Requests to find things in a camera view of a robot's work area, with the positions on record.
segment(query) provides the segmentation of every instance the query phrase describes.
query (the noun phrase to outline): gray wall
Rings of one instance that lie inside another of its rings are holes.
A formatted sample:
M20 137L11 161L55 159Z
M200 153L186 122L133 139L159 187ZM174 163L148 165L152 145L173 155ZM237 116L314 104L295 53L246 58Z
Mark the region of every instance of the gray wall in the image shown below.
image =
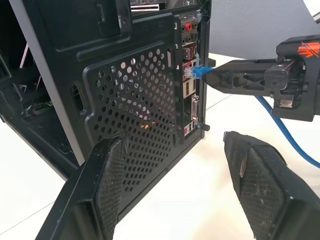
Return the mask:
M320 24L303 0L212 0L210 53L275 58L282 41L316 34Z

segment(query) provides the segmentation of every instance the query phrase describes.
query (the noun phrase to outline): white floor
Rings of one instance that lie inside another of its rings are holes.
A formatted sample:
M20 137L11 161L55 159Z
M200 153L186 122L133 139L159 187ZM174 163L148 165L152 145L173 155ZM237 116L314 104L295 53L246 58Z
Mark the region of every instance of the white floor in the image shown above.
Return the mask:
M211 55L218 65L229 57ZM117 225L114 240L253 240L234 193L224 154L225 131L269 142L320 196L320 170L290 146L251 96L208 89L210 132ZM284 120L301 147L320 160L320 117ZM0 123L0 240L33 240L64 181L6 124Z

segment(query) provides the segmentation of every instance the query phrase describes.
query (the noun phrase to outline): cable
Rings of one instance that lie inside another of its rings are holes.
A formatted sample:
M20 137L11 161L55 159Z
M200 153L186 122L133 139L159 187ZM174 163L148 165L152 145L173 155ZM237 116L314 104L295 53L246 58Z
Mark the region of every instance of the cable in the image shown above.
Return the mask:
M272 114L272 107L269 105L269 103L264 99L262 96L256 96L256 99L264 106L265 110L270 114L274 122L277 124L285 138L289 141L291 146L297 151L298 154L300 154L301 157L303 157L306 161L308 161L313 166L320 168L320 162L317 162L312 157L310 157L308 154L306 154L305 151L301 149L301 147L298 145L298 143L294 140L288 129L286 128L285 124L281 121L281 119L277 116L273 116Z

